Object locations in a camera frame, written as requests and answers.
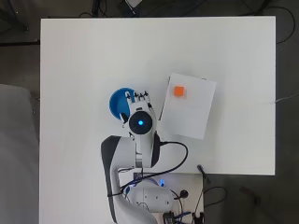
dark floor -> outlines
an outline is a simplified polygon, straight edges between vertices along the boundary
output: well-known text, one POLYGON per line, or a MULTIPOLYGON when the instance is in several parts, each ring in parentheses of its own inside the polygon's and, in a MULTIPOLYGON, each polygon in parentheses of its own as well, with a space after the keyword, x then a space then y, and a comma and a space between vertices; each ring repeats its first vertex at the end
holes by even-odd
MULTIPOLYGON (((7 9, 7 0, 1 0, 7 9)), ((83 11, 91 11, 92 0, 11 0, 19 12, 21 21, 28 24, 30 32, 0 33, 0 42, 33 41, 39 38, 40 19, 48 16, 76 17, 83 11)), ((253 10, 262 0, 243 0, 253 10)), ((107 15, 119 17, 116 5, 119 0, 107 0, 107 15)), ((190 11, 201 1, 194 0, 144 0, 140 8, 141 17, 179 17, 190 11)), ((289 8, 299 20, 299 1, 274 0, 272 6, 289 8)), ((249 9, 241 0, 209 0, 186 16, 235 16, 249 9)), ((291 16, 280 9, 269 9, 267 15, 277 16, 278 41, 292 30, 291 16)), ((0 30, 8 26, 0 23, 0 30)), ((299 34, 284 44, 277 45, 277 97, 299 92, 299 34)), ((0 83, 22 86, 36 95, 39 93, 39 46, 0 48, 0 83)), ((267 224, 299 223, 299 97, 277 105, 277 174, 255 175, 211 175, 211 186, 228 189, 225 203, 206 209, 208 224, 267 224), (254 195, 260 203, 254 205, 254 195)), ((221 193, 214 191, 205 195, 206 203, 218 200, 221 193)))

wire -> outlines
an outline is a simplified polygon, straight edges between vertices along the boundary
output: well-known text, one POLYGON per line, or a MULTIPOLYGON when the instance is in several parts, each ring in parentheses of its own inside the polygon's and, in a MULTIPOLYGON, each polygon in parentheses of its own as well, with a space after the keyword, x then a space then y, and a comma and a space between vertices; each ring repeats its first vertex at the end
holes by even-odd
POLYGON ((177 144, 177 145, 181 145, 181 146, 185 147, 185 149, 186 149, 186 155, 185 155, 184 159, 182 160, 182 162, 181 162, 179 165, 177 165, 176 167, 174 167, 174 168, 172 168, 172 169, 170 169, 170 170, 166 170, 166 171, 163 171, 163 172, 160 172, 160 173, 156 173, 156 174, 152 174, 152 175, 146 175, 146 176, 140 177, 140 178, 138 178, 138 179, 132 180, 132 181, 130 181, 129 183, 127 183, 127 184, 125 184, 125 185, 123 185, 123 186, 121 187, 121 192, 123 192, 123 190, 124 190, 126 187, 128 187, 129 185, 133 185, 133 184, 140 183, 140 182, 141 182, 142 180, 144 180, 144 179, 151 178, 151 177, 154 177, 154 176, 157 176, 157 175, 165 175, 165 174, 168 174, 168 173, 170 173, 170 172, 173 172, 173 171, 177 170, 177 168, 179 168, 179 167, 180 167, 180 166, 187 160, 187 158, 188 158, 188 154, 189 154, 189 150, 188 150, 188 148, 186 147, 186 145, 184 145, 184 144, 182 144, 182 143, 180 143, 180 142, 162 142, 162 143, 160 144, 160 146, 164 146, 164 145, 167 145, 167 144, 177 144))
POLYGON ((280 99, 277 99, 277 100, 275 101, 275 103, 279 103, 279 102, 284 101, 284 100, 290 100, 290 99, 292 99, 292 98, 294 98, 294 97, 297 97, 297 96, 299 96, 299 92, 297 92, 296 94, 294 94, 294 95, 292 95, 292 96, 287 96, 287 97, 282 97, 282 98, 280 98, 280 99))
POLYGON ((251 12, 253 12, 254 10, 245 2, 245 0, 240 0, 241 3, 243 3, 243 5, 249 9, 251 12))
POLYGON ((40 40, 33 42, 13 42, 13 43, 0 43, 0 47, 18 47, 18 46, 32 46, 32 45, 40 45, 40 40))
POLYGON ((9 6, 10 11, 12 12, 13 16, 14 16, 15 18, 17 18, 17 12, 16 12, 16 10, 14 9, 14 7, 12 6, 10 0, 7 0, 7 3, 8 3, 8 6, 9 6))
POLYGON ((292 12, 289 9, 285 8, 285 7, 268 7, 265 10, 268 10, 268 9, 271 9, 271 8, 278 8, 278 9, 286 10, 292 16, 292 31, 291 31, 291 33, 284 40, 281 40, 281 41, 277 42, 277 44, 282 44, 282 43, 286 42, 288 39, 290 39, 293 36, 293 34, 295 33, 295 30, 296 30, 296 19, 293 16, 292 12))
POLYGON ((196 217, 196 212, 197 212, 197 209, 198 209, 198 205, 199 205, 200 200, 201 200, 201 198, 202 198, 202 196, 203 196, 204 186, 205 186, 205 184, 206 184, 206 181, 207 181, 207 178, 205 178, 204 181, 203 181, 203 187, 202 187, 202 190, 201 190, 201 192, 200 192, 200 195, 199 195, 199 198, 198 198, 196 207, 195 207, 195 211, 194 211, 194 214, 193 214, 192 224, 193 224, 193 222, 194 222, 194 220, 195 220, 195 217, 196 217))
POLYGON ((197 201, 197 204, 196 204, 196 207, 195 207, 194 215, 193 215, 193 218, 192 218, 192 224, 193 224, 195 216, 196 216, 196 212, 197 212, 197 208, 198 208, 199 202, 200 202, 200 200, 201 200, 201 198, 203 196, 203 192, 204 192, 204 186, 202 188, 202 191, 201 191, 201 193, 199 195, 199 198, 198 198, 198 201, 197 201))
POLYGON ((92 15, 91 13, 89 13, 89 12, 82 12, 82 13, 80 13, 80 14, 78 15, 78 17, 81 17, 81 16, 83 16, 83 15, 88 15, 88 16, 90 16, 90 17, 93 16, 93 15, 92 15))
POLYGON ((214 205, 214 204, 217 204, 217 203, 222 203, 222 202, 224 202, 225 201, 225 199, 227 198, 227 189, 226 188, 224 188, 224 187, 213 187, 213 188, 210 188, 210 189, 207 189, 207 190, 205 190, 204 191, 204 194, 205 193, 208 193, 210 190, 212 190, 212 189, 223 189, 224 190, 224 197, 221 199, 221 200, 219 200, 219 201, 216 201, 215 203, 209 203, 209 204, 206 204, 204 207, 205 208, 207 208, 207 207, 209 207, 209 206, 211 206, 211 205, 214 205))
POLYGON ((180 200, 178 194, 176 194, 173 190, 171 190, 171 192, 173 192, 173 193, 177 196, 178 201, 179 201, 179 204, 180 204, 180 213, 183 214, 183 213, 184 213, 184 212, 183 212, 183 204, 182 204, 182 202, 181 202, 181 200, 180 200))
POLYGON ((150 15, 151 13, 153 13, 155 10, 157 10, 158 8, 160 7, 164 7, 164 6, 167 6, 167 5, 170 5, 170 4, 174 4, 176 1, 171 1, 171 2, 165 2, 165 3, 162 3, 160 4, 159 6, 155 7, 151 12, 149 12, 148 14, 142 16, 142 17, 148 17, 148 15, 150 15))
POLYGON ((204 0, 202 1, 200 4, 198 4, 196 7, 193 7, 192 9, 186 11, 184 14, 182 14, 180 17, 184 17, 187 16, 189 13, 195 11, 197 8, 199 8, 201 5, 203 5, 204 3, 206 3, 208 0, 204 0))
POLYGON ((125 199, 125 200, 127 200, 129 203, 131 202, 130 199, 129 199, 129 197, 128 197, 128 194, 127 194, 127 193, 126 193, 126 194, 123 193, 123 196, 124 196, 124 199, 125 199))
POLYGON ((148 207, 148 205, 147 205, 146 203, 139 203, 138 206, 139 206, 140 204, 144 204, 144 205, 146 205, 147 208, 148 208, 148 211, 149 211, 149 207, 148 207))
POLYGON ((107 12, 107 0, 105 0, 105 10, 104 11, 101 8, 101 3, 102 3, 102 0, 100 1, 100 4, 99 4, 100 12, 102 13, 103 17, 109 18, 109 16, 106 14, 106 12, 107 12))

sheet of paper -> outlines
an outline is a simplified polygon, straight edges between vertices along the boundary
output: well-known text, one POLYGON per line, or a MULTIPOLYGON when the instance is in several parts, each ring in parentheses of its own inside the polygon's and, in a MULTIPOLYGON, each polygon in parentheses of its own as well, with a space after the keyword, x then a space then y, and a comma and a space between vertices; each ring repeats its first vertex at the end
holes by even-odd
POLYGON ((162 127, 172 134, 204 139, 215 88, 213 81, 172 74, 161 117, 162 127), (183 96, 175 96, 176 86, 185 88, 183 96))

